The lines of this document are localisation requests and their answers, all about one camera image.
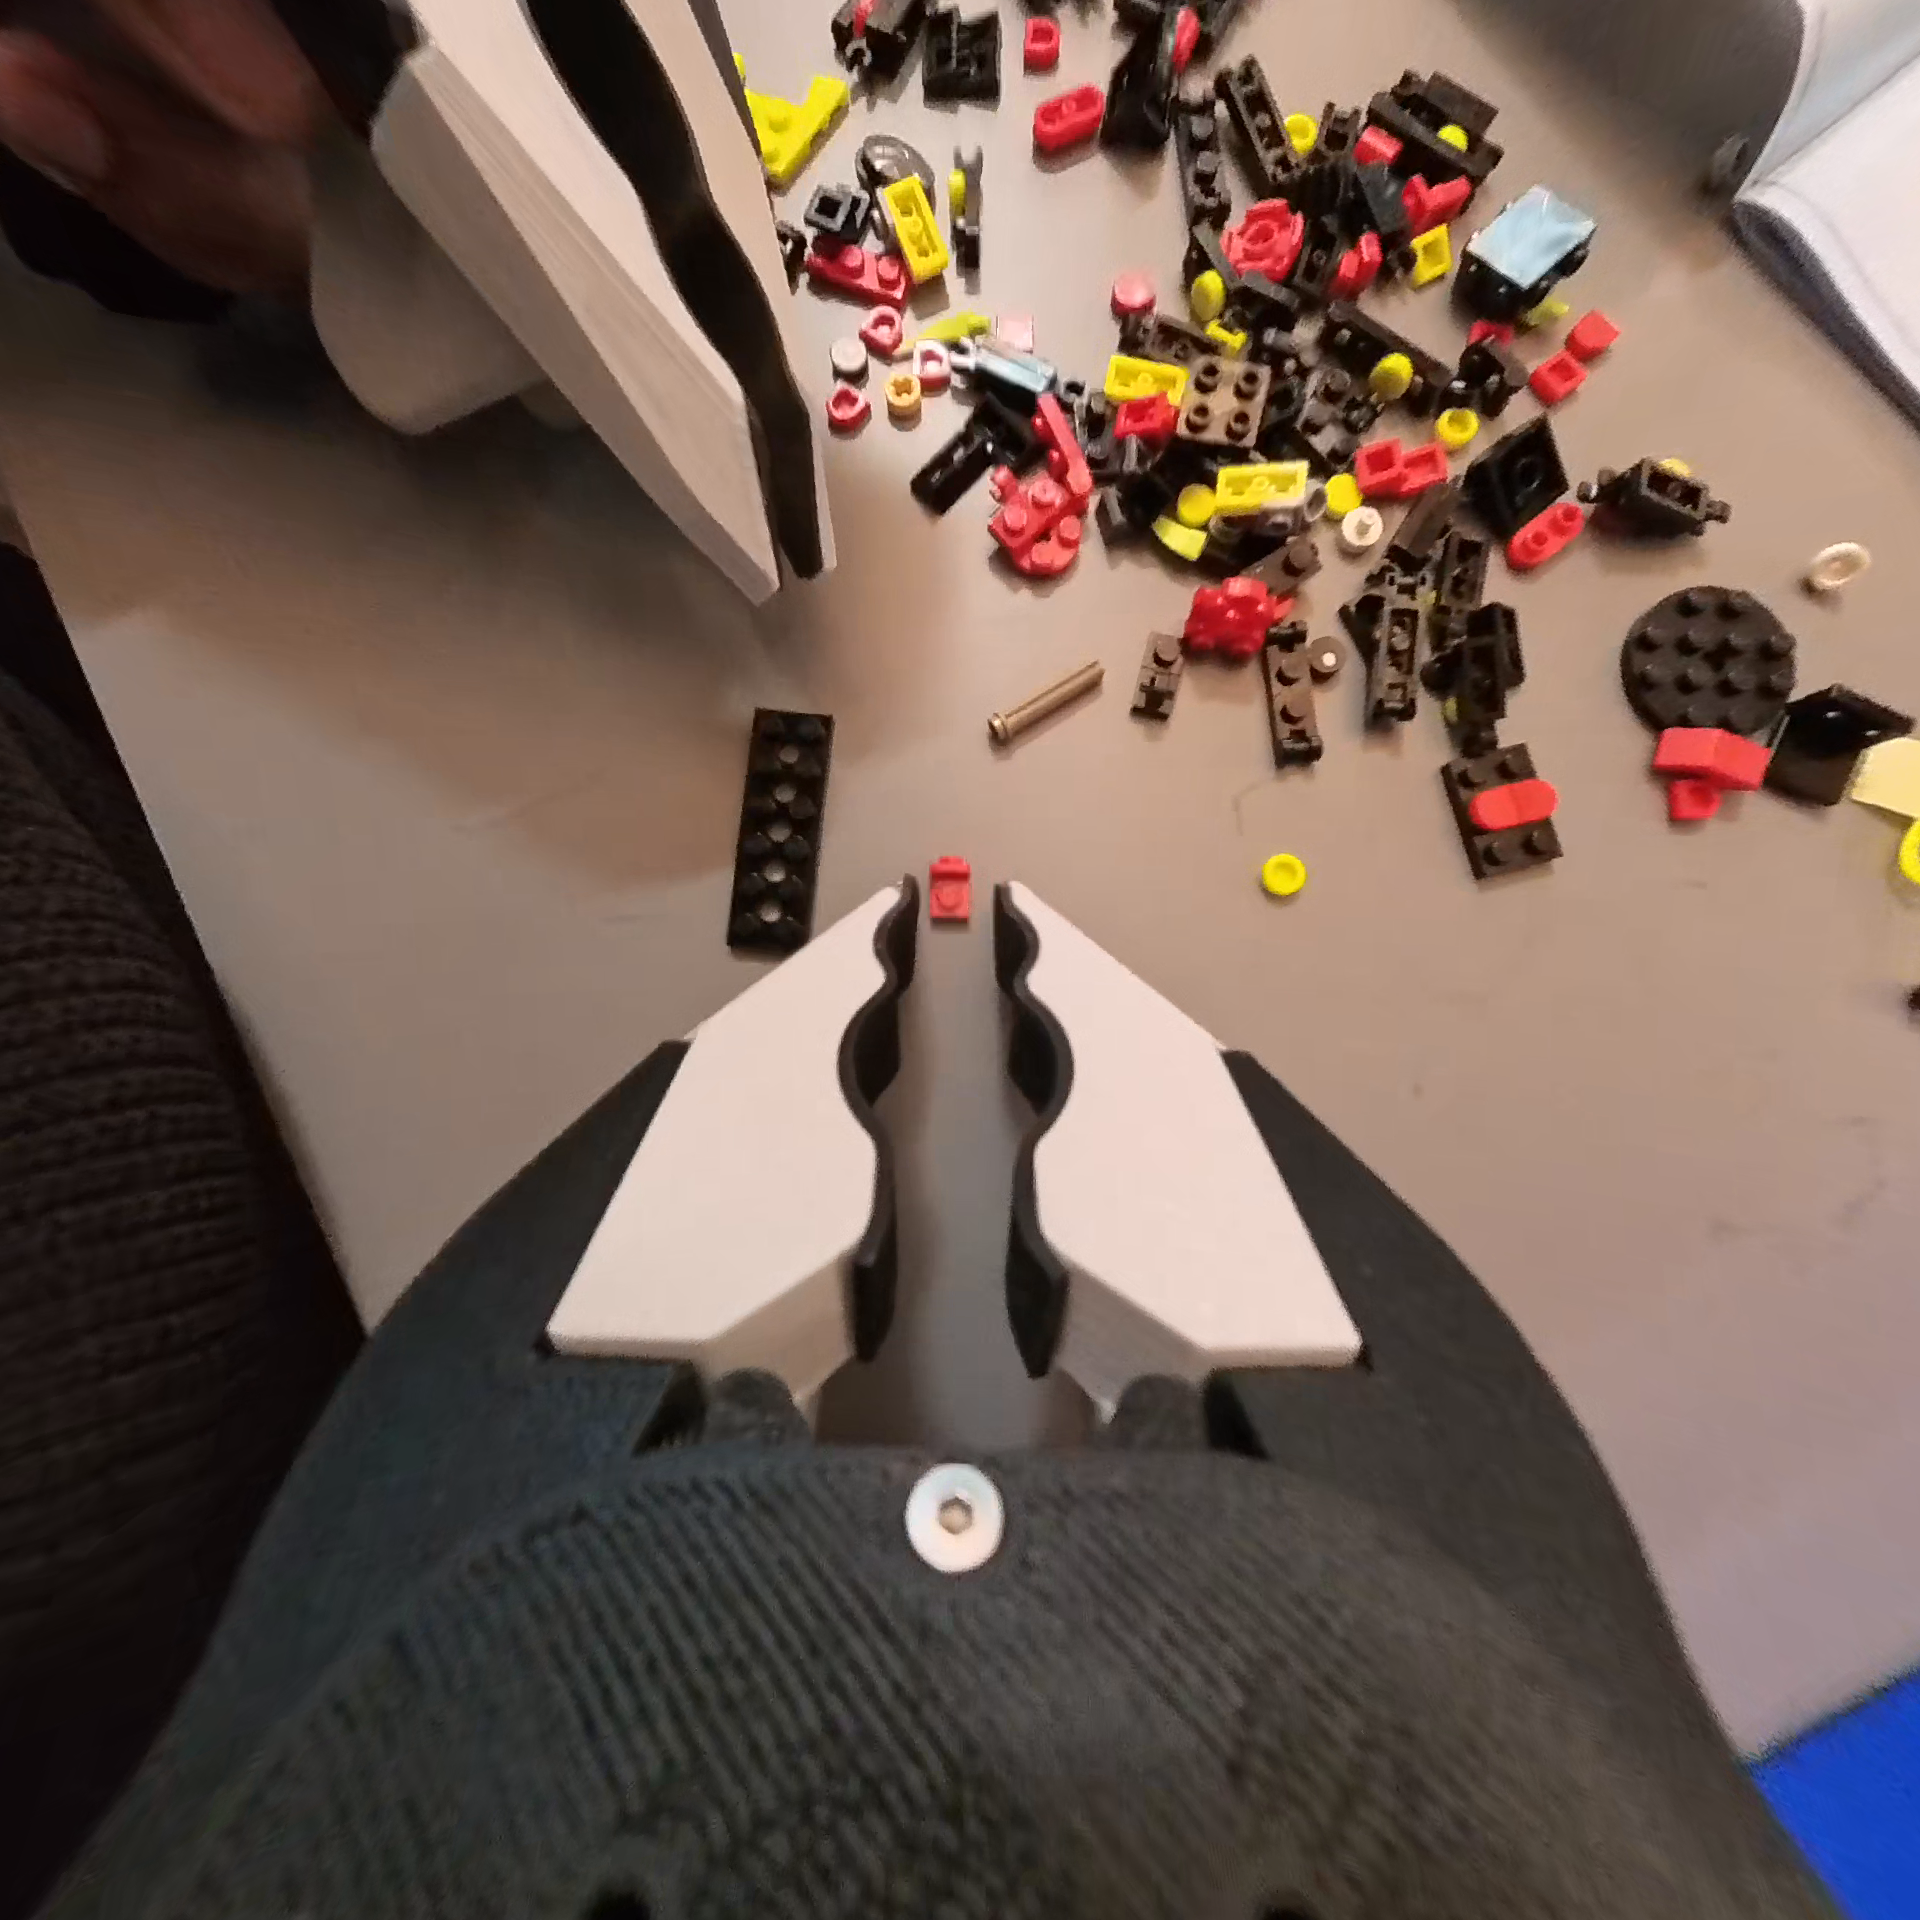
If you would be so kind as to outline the pile of lego pieces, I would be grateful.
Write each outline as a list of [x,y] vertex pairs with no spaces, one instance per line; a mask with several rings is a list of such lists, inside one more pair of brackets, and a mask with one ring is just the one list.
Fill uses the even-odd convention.
[[[1498,103],[1443,69],[1370,99],[1272,85],[1234,2],[1120,2],[1073,72],[1048,2],[838,2],[800,104],[750,92],[787,276],[859,322],[834,348],[827,438],[951,396],[896,493],[843,495],[843,590],[780,614],[826,692],[983,637],[974,581],[1025,602],[1089,576],[1100,536],[1190,596],[1147,643],[1134,712],[1190,658],[1259,669],[1277,768],[1322,752],[1315,692],[1355,655],[1361,729],[1429,707],[1447,752],[1507,741],[1540,673],[1511,584],[1603,541],[1728,520],[1678,444],[1722,436],[1722,343],[1644,304],[1623,252],[1545,189],[1495,208]],[[1025,80],[1007,95],[1007,34]]]

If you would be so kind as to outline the long black lego plate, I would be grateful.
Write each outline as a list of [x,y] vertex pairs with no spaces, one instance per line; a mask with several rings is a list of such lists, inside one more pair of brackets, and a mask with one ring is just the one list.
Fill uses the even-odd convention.
[[726,947],[787,955],[814,924],[834,716],[754,707]]

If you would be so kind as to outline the black lego slope piece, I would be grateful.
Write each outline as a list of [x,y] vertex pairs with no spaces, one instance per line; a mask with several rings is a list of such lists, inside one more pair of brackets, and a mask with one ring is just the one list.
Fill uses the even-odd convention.
[[1803,806],[1835,806],[1866,751],[1904,739],[1915,716],[1850,686],[1825,686],[1794,700],[1775,729],[1764,791]]

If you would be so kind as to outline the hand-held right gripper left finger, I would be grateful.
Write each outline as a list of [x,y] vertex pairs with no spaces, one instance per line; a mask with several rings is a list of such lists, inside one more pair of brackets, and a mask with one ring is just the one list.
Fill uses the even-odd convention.
[[777,1380],[803,1420],[885,1342],[898,1294],[896,1152],[918,883],[898,879],[664,1045],[664,1092],[546,1345]]

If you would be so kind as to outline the dark knitted sweater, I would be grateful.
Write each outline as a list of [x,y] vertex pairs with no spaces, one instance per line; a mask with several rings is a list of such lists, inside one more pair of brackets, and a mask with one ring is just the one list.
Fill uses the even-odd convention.
[[6,1917],[155,1740],[359,1342],[50,592],[6,544]]

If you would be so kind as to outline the brass bolt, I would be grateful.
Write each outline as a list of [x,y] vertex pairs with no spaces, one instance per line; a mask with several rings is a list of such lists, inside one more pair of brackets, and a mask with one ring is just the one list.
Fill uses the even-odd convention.
[[1027,732],[1042,727],[1054,716],[1078,707],[1091,700],[1104,684],[1104,663],[1089,658],[1056,681],[1039,686],[1025,700],[990,712],[986,733],[995,751],[1004,751],[1018,741]]

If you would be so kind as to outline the person's left hand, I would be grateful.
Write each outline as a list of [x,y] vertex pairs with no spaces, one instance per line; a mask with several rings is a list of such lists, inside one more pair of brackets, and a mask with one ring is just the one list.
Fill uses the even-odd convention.
[[218,292],[305,291],[327,127],[268,2],[3,5],[3,149]]

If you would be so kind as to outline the black plate with red tile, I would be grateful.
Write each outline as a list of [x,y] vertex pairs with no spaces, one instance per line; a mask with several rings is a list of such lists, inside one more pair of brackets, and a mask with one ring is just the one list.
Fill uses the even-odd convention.
[[1519,877],[1561,857],[1556,789],[1523,741],[1441,764],[1441,789],[1475,883]]

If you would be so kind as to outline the blue object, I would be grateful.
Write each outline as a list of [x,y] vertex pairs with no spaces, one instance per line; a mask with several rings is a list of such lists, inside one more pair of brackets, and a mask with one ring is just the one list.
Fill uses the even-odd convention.
[[1917,1917],[1917,1669],[1747,1763],[1846,1917]]

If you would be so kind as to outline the white instruction booklet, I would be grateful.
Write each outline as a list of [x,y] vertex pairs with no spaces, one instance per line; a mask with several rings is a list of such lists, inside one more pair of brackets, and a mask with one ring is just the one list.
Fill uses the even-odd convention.
[[1731,198],[1780,292],[1917,421],[1917,5],[1790,2],[1796,65]]

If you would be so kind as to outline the red lego bracket piece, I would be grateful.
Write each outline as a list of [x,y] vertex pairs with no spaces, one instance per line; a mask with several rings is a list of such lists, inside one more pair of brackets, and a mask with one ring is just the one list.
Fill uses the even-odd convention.
[[1663,786],[1666,821],[1693,826],[1712,821],[1722,795],[1761,789],[1768,760],[1764,739],[1727,729],[1666,729],[1655,737],[1650,775]]

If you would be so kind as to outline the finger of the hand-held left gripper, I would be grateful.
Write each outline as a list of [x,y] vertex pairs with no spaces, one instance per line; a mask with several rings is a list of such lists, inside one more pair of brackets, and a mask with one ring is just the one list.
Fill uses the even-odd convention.
[[742,392],[581,122],[531,2],[412,2],[370,142],[315,165],[311,321],[346,391],[432,434],[553,391],[750,602],[783,585]]
[[742,392],[780,563],[820,579],[834,551],[811,411],[787,354],[777,222],[721,5],[534,2],[531,26]]

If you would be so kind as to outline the round black lego plate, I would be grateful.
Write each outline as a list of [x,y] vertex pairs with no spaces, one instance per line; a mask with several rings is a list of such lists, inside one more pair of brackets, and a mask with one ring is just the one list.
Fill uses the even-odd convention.
[[1679,590],[1628,623],[1618,684],[1650,732],[1755,737],[1778,723],[1796,692],[1796,637],[1741,590]]

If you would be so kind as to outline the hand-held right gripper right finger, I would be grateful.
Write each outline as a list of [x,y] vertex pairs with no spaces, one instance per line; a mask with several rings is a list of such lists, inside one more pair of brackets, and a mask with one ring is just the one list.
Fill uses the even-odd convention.
[[1025,883],[995,885],[991,963],[1025,1104],[1002,1259],[1025,1373],[1061,1373],[1107,1416],[1150,1377],[1355,1367],[1244,1056]]

